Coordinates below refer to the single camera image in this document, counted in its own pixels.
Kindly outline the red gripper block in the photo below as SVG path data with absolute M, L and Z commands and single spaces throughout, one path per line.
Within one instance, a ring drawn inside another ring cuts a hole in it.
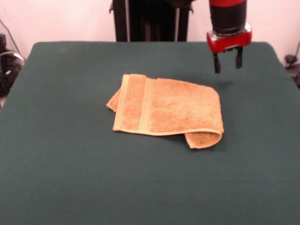
M 242 67 L 243 48 L 251 43 L 252 31 L 244 31 L 233 36 L 218 36 L 214 32 L 207 33 L 207 43 L 213 53 L 214 69 L 216 74 L 220 74 L 221 66 L 217 53 L 225 52 L 229 49 L 237 48 L 236 68 Z

